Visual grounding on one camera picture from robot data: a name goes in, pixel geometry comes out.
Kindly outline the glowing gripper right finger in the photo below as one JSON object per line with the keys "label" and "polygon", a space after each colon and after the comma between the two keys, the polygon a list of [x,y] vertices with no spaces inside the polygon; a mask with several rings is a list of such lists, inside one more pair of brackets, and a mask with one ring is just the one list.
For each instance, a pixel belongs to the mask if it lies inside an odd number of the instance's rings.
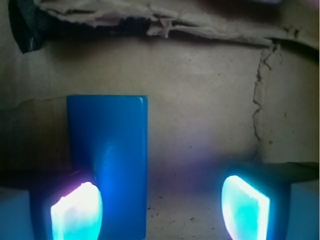
{"label": "glowing gripper right finger", "polygon": [[221,188],[224,225],[233,240],[284,240],[290,205],[288,163],[230,167]]}

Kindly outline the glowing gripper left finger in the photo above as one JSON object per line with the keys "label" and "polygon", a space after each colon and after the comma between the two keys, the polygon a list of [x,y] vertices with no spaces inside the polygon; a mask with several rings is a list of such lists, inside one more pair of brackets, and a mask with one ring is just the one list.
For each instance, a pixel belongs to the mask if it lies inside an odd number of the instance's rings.
{"label": "glowing gripper left finger", "polygon": [[103,201],[90,172],[38,172],[32,177],[30,211],[37,240],[99,238]]}

